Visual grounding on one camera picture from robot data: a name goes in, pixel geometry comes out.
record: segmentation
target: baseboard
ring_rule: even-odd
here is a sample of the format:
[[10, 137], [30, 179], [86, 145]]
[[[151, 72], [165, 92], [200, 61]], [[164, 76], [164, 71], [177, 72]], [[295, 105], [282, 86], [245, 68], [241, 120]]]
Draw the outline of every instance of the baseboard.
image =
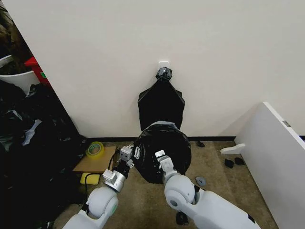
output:
[[[136, 137], [90, 137], [91, 141], [99, 142], [133, 142]], [[188, 137], [190, 141], [234, 141], [235, 136], [197, 136]]]
[[190, 141], [234, 141], [236, 136], [198, 136], [188, 137]]

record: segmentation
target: black trash bag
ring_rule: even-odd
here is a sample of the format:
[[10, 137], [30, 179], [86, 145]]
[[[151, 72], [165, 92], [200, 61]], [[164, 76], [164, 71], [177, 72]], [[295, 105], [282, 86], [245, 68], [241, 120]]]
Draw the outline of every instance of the black trash bag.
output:
[[32, 85], [22, 106], [20, 109], [27, 111], [33, 120], [39, 119], [43, 122], [52, 120], [56, 136], [60, 141], [79, 136], [74, 123], [52, 88], [43, 84]]
[[[6, 219], [16, 228], [41, 228], [45, 222], [54, 221], [69, 204], [83, 202], [77, 189], [79, 178], [72, 170], [89, 143], [78, 133], [51, 88], [32, 85], [26, 97], [11, 101], [10, 92], [1, 90], [0, 94], [6, 94], [0, 101], [0, 123], [7, 123], [0, 130], [0, 139], [7, 137], [12, 142], [9, 147], [0, 142], [5, 162], [4, 196], [8, 197], [5, 212], [10, 214]], [[35, 120], [42, 122], [24, 144], [26, 132]], [[22, 212], [19, 220], [14, 219], [16, 209]]]
[[185, 102], [182, 93], [169, 82], [171, 77], [171, 69], [161, 68], [156, 75], [158, 81], [140, 93], [138, 107], [141, 130], [157, 121], [175, 123], [180, 129]]
[[12, 144], [21, 144], [24, 131], [34, 124], [19, 109], [24, 99], [25, 93], [19, 87], [0, 80], [0, 144], [6, 152]]
[[139, 160], [134, 165], [142, 177], [150, 183], [162, 184], [163, 171], [155, 153], [164, 150], [173, 162], [174, 169], [185, 174], [190, 166], [191, 145], [187, 136], [174, 125], [153, 124], [146, 128], [134, 142], [134, 148], [140, 148]]

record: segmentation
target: brown carpet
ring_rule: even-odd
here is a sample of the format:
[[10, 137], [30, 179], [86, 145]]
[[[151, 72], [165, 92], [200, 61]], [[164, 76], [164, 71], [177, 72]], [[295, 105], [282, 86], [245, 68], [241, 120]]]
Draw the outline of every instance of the brown carpet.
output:
[[[131, 143], [106, 143], [118, 147], [128, 144]], [[238, 155], [221, 155], [220, 149], [234, 145], [234, 142], [205, 142], [205, 147], [200, 148], [191, 142], [192, 162], [186, 175], [193, 183], [196, 183], [196, 176], [203, 176], [206, 179], [204, 189], [217, 193], [248, 212], [262, 229], [277, 229], [247, 166], [235, 165], [230, 169], [224, 165], [224, 159], [234, 161]], [[88, 189], [92, 191], [102, 185], [101, 181]], [[164, 186], [147, 183], [135, 168], [130, 170], [118, 199], [118, 208], [107, 221], [105, 229], [196, 228], [191, 219], [188, 226], [178, 226], [175, 221], [176, 211], [166, 203]], [[61, 229], [80, 208], [76, 204], [67, 208], [56, 219], [54, 228]]]

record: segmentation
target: masking tape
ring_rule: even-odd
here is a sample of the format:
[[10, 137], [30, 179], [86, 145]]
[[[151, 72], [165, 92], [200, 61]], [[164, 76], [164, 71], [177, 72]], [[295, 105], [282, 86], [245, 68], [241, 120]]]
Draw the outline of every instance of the masking tape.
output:
[[100, 158], [105, 152], [105, 148], [102, 142], [92, 142], [88, 149], [86, 150], [86, 155], [90, 159], [98, 159]]

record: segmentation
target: plastic bag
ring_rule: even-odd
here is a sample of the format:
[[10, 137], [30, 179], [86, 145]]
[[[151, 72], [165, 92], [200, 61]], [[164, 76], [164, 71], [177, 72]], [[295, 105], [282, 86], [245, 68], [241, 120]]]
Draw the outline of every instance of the plastic bag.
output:
[[164, 150], [172, 159], [174, 169], [181, 174], [185, 174], [191, 163], [190, 142], [173, 123], [157, 122], [149, 126], [137, 138], [134, 146], [134, 149], [140, 148], [139, 159], [134, 160], [134, 165], [142, 177], [150, 183], [163, 183], [163, 171], [159, 168], [160, 164], [154, 155], [160, 150]]
[[0, 151], [5, 196], [10, 198], [5, 209], [11, 215], [16, 209], [22, 212], [10, 222], [14, 227], [39, 228], [69, 204], [83, 202], [72, 170], [88, 144], [51, 88], [32, 85], [25, 96], [14, 85], [1, 85]]
[[171, 77], [171, 69], [161, 68], [156, 75], [158, 81], [140, 93], [138, 107], [141, 130], [157, 121], [175, 123], [180, 129], [185, 102], [182, 93], [169, 82]]

